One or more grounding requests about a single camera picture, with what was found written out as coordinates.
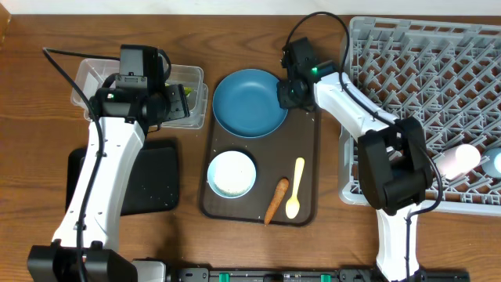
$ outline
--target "table surface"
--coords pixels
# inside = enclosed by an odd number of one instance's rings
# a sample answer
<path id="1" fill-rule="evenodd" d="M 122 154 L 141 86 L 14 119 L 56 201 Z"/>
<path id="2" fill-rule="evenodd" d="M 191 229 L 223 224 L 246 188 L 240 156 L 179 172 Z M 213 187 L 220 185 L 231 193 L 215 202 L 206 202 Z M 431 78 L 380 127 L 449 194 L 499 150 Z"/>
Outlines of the table surface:
<path id="1" fill-rule="evenodd" d="M 408 17 L 501 25 L 501 17 Z M 43 46 L 119 55 L 122 43 L 165 49 L 171 61 L 204 69 L 211 98 L 228 74 L 258 68 L 285 76 L 281 48 L 299 16 L 14 16 L 0 51 L 0 280 L 31 280 L 34 244 L 49 245 L 64 216 L 67 157 L 86 145 L 88 122 L 70 104 L 70 86 L 41 54 Z M 343 16 L 348 23 L 350 16 Z M 311 19 L 307 35 L 322 57 L 339 58 L 338 23 Z M 57 56 L 74 77 L 81 59 Z M 121 219 L 120 254 L 155 257 L 174 266 L 332 269 L 373 266 L 376 212 L 337 194 L 340 126 L 323 113 L 318 213 L 303 228 L 206 218 L 197 207 L 209 120 L 201 130 L 164 129 L 181 157 L 181 198 L 170 212 Z M 427 269 L 466 269 L 473 281 L 497 280 L 501 218 L 433 212 L 418 222 L 417 256 Z"/>

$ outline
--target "spoon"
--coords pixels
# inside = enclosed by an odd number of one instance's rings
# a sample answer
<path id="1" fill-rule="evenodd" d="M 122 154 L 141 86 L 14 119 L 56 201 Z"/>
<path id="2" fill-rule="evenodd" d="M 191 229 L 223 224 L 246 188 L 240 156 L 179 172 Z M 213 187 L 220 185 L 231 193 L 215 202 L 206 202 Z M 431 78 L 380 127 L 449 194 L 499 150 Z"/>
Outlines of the spoon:
<path id="1" fill-rule="evenodd" d="M 285 213 L 289 219 L 296 217 L 299 212 L 299 201 L 297 200 L 297 190 L 299 190 L 299 182 L 303 175 L 303 168 L 305 167 L 305 159 L 298 157 L 296 159 L 296 168 L 294 169 L 294 184 L 292 188 L 292 196 L 285 205 Z"/>

